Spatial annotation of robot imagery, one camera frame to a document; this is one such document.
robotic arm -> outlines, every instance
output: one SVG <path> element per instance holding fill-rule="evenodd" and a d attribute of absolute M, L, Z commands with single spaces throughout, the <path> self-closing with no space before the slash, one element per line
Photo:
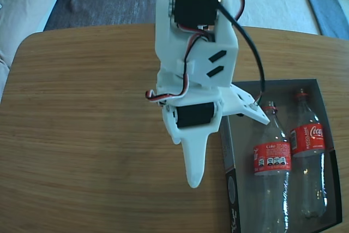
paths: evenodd
<path fill-rule="evenodd" d="M 232 13 L 232 0 L 217 0 Z M 254 98 L 231 84 L 238 42 L 231 22 L 209 0 L 157 0 L 155 51 L 161 61 L 157 94 L 175 144 L 182 143 L 186 177 L 198 187 L 208 136 L 222 116 L 244 114 L 263 124 L 269 119 Z"/>

coke bottle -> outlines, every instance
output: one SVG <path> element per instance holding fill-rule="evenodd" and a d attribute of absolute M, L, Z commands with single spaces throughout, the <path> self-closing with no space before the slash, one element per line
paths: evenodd
<path fill-rule="evenodd" d="M 288 229 L 287 188 L 291 171 L 291 148 L 276 116 L 274 102 L 264 111 L 270 124 L 254 147 L 255 190 L 261 200 L 255 233 L 284 233 Z"/>
<path fill-rule="evenodd" d="M 297 92 L 298 121 L 291 131 L 293 170 L 302 178 L 300 197 L 306 218 L 320 217 L 327 205 L 324 187 L 324 140 L 318 117 L 307 104 L 308 94 Z"/>

coca-cola label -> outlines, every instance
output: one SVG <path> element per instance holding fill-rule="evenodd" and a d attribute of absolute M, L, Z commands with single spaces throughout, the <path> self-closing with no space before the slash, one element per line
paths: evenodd
<path fill-rule="evenodd" d="M 270 142 L 254 147 L 255 173 L 291 171 L 291 148 L 288 142 Z"/>
<path fill-rule="evenodd" d="M 292 154 L 307 150 L 324 150 L 321 124 L 307 124 L 291 131 Z"/>

wooden table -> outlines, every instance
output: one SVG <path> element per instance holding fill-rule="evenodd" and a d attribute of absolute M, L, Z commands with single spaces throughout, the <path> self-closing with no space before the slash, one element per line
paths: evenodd
<path fill-rule="evenodd" d="M 349 42 L 248 28 L 268 79 L 317 78 L 349 226 Z M 234 80 L 258 80 L 240 39 Z M 144 98 L 159 61 L 154 25 L 34 34 L 19 47 L 0 106 L 0 232 L 229 232 L 219 134 L 198 189 L 160 109 Z"/>

cardboard box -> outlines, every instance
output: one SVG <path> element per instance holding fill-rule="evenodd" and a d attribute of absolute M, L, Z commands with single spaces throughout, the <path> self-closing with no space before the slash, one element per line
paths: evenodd
<path fill-rule="evenodd" d="M 236 86 L 251 94 L 259 94 L 260 83 L 238 82 Z M 278 118 L 289 136 L 297 120 L 297 102 L 294 93 L 304 88 L 309 94 L 308 104 L 323 125 L 326 150 L 324 176 L 327 192 L 327 209 L 318 219 L 304 219 L 299 212 L 301 187 L 297 176 L 292 176 L 288 187 L 289 228 L 291 232 L 321 232 L 342 222 L 342 204 L 339 173 L 320 88 L 315 79 L 267 81 L 263 101 L 272 100 L 278 108 Z M 231 232 L 252 232 L 249 225 L 256 222 L 260 197 L 254 188 L 253 147 L 258 143 L 265 126 L 248 117 L 229 116 L 222 119 L 220 132 L 226 170 Z"/>

